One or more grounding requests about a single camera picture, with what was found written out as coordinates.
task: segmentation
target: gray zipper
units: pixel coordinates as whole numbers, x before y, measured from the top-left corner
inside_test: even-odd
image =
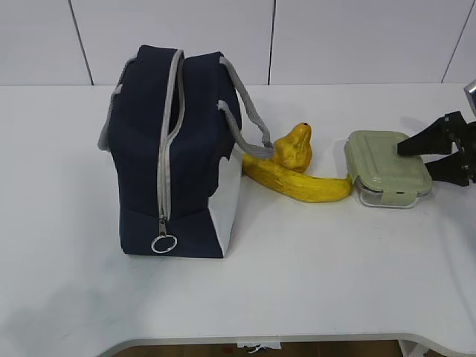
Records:
[[[185,99],[183,84],[183,51],[177,51],[170,64],[169,80],[167,83],[167,95],[165,97],[164,117],[162,119],[161,139],[158,151],[157,163],[157,203],[159,217],[159,239],[167,236],[167,222],[170,218],[170,146],[180,131],[184,121]],[[170,114],[172,110],[173,92],[178,82],[179,113],[176,126],[169,132]]]

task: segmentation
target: metal key ring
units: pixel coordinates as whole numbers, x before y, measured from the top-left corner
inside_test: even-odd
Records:
[[[159,240],[165,239],[165,238],[173,238],[173,244],[172,244],[169,248],[167,248],[166,250],[164,250],[164,251],[158,251],[157,249],[155,249],[155,244],[156,244]],[[176,236],[173,236],[173,235],[171,235],[171,234],[165,234],[165,235],[161,234],[160,236],[156,237],[156,238],[152,241],[152,243],[150,244],[150,248],[152,249],[152,251],[153,251],[154,253],[164,254],[164,253],[168,253],[169,251],[171,251],[172,249],[174,249],[174,248],[177,246],[177,242],[178,242],[178,241],[177,241],[177,237],[176,237]]]

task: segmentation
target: green lid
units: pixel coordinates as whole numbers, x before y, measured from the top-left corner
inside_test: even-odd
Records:
[[[353,132],[345,145],[347,169],[355,181],[382,193],[382,204],[409,205],[431,190],[431,177],[419,156],[402,157],[396,145],[401,132]]]

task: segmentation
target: insulated bag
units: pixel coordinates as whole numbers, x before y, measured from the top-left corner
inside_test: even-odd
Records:
[[[237,91],[263,147],[241,135]],[[147,45],[124,67],[98,146],[110,151],[118,173],[123,251],[207,258],[228,248],[242,152],[270,158],[274,150],[221,53],[184,58]]]

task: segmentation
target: glass food container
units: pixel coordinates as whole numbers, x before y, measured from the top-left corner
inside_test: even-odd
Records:
[[[396,145],[407,138],[401,132],[360,130],[347,139],[347,169],[363,205],[411,208],[431,191],[431,177],[421,157],[396,153]]]

